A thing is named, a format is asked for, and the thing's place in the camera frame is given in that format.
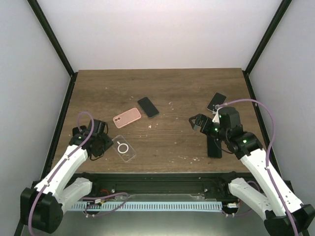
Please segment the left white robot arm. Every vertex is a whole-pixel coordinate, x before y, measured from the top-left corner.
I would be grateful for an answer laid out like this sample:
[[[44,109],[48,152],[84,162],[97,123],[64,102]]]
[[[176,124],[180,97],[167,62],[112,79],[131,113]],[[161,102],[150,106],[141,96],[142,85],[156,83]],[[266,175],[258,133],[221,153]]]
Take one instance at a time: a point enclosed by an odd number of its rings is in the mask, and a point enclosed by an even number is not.
[[[25,188],[20,196],[20,218],[30,230],[53,233],[64,214],[81,198],[100,194],[100,185],[91,174],[83,174],[69,183],[77,169],[87,159],[97,160],[113,145],[108,136],[108,124],[93,119],[88,126],[72,130],[69,145],[50,173],[33,188]]]

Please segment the teal-edged black phone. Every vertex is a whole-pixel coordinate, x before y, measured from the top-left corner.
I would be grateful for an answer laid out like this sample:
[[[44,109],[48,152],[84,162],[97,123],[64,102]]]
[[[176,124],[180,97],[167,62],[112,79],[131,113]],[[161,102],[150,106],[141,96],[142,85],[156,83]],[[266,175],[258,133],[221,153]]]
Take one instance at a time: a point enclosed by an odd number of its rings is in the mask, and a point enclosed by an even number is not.
[[[148,118],[153,118],[159,114],[158,109],[148,97],[143,97],[139,99],[137,103]]]

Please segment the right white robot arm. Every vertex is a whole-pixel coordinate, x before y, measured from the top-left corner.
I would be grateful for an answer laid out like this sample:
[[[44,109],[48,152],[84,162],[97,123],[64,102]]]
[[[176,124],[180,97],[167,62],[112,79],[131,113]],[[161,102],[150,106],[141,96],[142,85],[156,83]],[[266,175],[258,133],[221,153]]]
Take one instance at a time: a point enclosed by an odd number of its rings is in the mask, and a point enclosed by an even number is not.
[[[242,177],[219,185],[224,198],[233,196],[247,204],[264,222],[271,236],[295,236],[305,231],[315,218],[315,209],[304,204],[286,185],[273,165],[266,161],[266,151],[256,135],[243,130],[234,107],[219,108],[213,118],[197,114],[189,118],[209,141],[224,142],[253,175],[261,190],[250,186]]]

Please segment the pink phone case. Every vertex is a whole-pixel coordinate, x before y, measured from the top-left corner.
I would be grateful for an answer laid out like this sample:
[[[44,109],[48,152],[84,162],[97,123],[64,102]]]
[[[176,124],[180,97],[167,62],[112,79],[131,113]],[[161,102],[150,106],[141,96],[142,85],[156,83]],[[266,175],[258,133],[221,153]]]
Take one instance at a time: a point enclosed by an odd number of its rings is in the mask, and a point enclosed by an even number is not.
[[[139,110],[134,107],[128,111],[125,111],[113,117],[113,122],[117,128],[122,128],[139,119],[141,119],[141,114]]]

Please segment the clear phone case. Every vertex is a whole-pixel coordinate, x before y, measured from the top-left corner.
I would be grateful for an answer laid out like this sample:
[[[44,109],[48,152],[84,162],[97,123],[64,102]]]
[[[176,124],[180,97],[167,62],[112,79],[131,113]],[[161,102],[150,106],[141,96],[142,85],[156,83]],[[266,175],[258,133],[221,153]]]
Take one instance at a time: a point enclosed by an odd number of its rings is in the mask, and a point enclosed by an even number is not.
[[[135,149],[122,136],[118,135],[113,140],[113,149],[121,157],[124,162],[129,162],[136,156]]]

